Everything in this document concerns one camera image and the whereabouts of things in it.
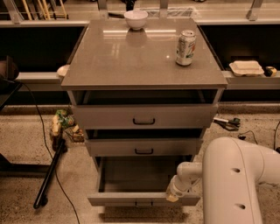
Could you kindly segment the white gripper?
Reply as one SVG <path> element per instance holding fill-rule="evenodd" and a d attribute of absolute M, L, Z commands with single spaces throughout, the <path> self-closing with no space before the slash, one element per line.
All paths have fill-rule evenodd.
<path fill-rule="evenodd" d="M 179 198 L 185 197 L 191 187 L 192 184 L 190 180 L 183 181 L 178 175 L 174 175 L 167 186 L 166 199 L 170 202 L 176 202 Z"/>

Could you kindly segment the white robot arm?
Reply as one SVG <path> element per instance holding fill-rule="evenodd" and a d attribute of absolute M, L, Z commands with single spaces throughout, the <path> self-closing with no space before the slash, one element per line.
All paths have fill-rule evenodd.
<path fill-rule="evenodd" d="M 178 165 L 166 199 L 185 197 L 198 181 L 204 224 L 263 224 L 256 187 L 280 184 L 280 153 L 237 138 L 214 139 L 202 162 Z"/>

